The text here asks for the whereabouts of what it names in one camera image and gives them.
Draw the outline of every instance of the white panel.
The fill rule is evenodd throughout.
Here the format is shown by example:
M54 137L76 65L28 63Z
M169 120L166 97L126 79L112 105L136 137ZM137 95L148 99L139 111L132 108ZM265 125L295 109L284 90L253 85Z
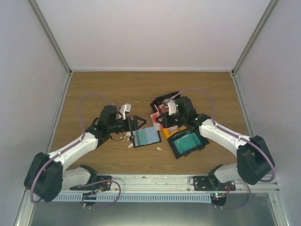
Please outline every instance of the white panel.
M266 139L293 225L300 225L301 1L280 1L238 71L255 132Z
M0 219L10 226L67 75L27 1L1 1L0 30Z
M37 0L71 69L233 69L269 0Z

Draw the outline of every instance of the grey floor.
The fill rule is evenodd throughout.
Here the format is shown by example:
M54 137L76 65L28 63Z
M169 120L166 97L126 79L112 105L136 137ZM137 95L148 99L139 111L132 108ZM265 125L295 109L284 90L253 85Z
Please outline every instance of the grey floor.
M104 209L83 209L77 202L41 202L31 226L273 226L267 194L252 194L237 210L217 210L206 203L120 202ZM245 194L229 195L226 205L240 204Z

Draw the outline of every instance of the wooden table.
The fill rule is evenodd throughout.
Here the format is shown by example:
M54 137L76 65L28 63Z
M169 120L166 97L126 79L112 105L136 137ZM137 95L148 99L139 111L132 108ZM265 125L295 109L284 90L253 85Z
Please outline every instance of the wooden table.
M129 115L138 115L148 120L145 127L152 126L150 103L154 98L187 88L206 90L215 102L215 119L220 124L247 134L235 88L229 73L198 72L88 72L74 73L63 111L57 127L52 151L63 147L82 133L77 115L79 100L87 93L101 93L115 104L132 105ZM210 102L198 91L185 93L198 113L211 115ZM90 126L95 117L108 103L100 97L88 97L81 106L85 126ZM161 131L162 143L140 148L128 148L129 141L109 140L98 149L84 155L71 168L86 164L98 173L111 174L202 174L219 164L236 161L233 154L210 141L201 151L176 160Z

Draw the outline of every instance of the metal grate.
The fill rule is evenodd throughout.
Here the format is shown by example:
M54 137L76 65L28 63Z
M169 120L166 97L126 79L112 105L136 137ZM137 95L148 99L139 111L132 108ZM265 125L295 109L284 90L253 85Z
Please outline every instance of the metal grate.
M117 198L115 193L98 193L96 200L87 202L111 202ZM55 202L80 202L80 193L60 193ZM121 194L119 202L204 202L210 203L210 194Z

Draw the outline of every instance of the robotic arm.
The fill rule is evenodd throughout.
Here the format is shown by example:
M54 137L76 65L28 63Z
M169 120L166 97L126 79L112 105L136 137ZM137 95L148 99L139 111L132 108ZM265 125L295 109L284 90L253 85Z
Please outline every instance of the robotic arm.
M121 112L114 106L105 106L100 117L94 121L85 130L84 136L80 136L65 147L51 152L50 154L38 153L30 166L24 185L27 189L31 189L34 180L47 161L58 155L41 173L38 180L34 184L34 193L40 198L49 202L53 200L61 190L69 189L77 185L84 185L87 182L96 181L96 172L87 166L81 166L77 169L67 170L81 156L90 151L97 149L110 138L111 133L121 133L140 129L145 125L146 120L138 116L133 119L126 117L129 112L129 105L121 107Z
M163 103L168 107L168 112L163 113L156 121L164 128L175 125L186 126L192 132L222 145L237 157L237 163L219 165L208 174L208 180L213 189L217 188L220 183L232 180L244 180L248 184L255 185L270 172L271 167L268 161L251 144L257 146L275 166L262 137L240 135L218 124L208 115L197 114L188 97L179 97Z

